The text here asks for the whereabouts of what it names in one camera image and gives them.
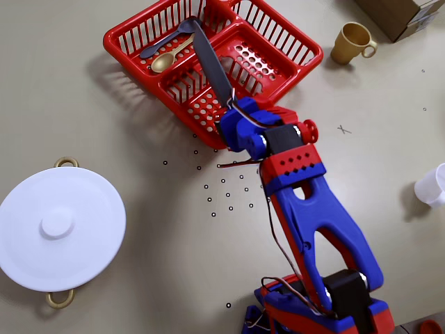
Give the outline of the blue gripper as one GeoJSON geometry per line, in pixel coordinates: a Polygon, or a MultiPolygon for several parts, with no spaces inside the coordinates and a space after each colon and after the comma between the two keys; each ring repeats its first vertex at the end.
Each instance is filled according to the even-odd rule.
{"type": "MultiPolygon", "coordinates": [[[[238,106],[249,116],[266,125],[281,125],[282,119],[267,110],[260,109],[257,101],[251,97],[238,100],[238,106]]],[[[218,132],[226,146],[232,151],[267,151],[264,137],[265,128],[244,118],[236,109],[228,109],[220,119],[218,132]]]]}

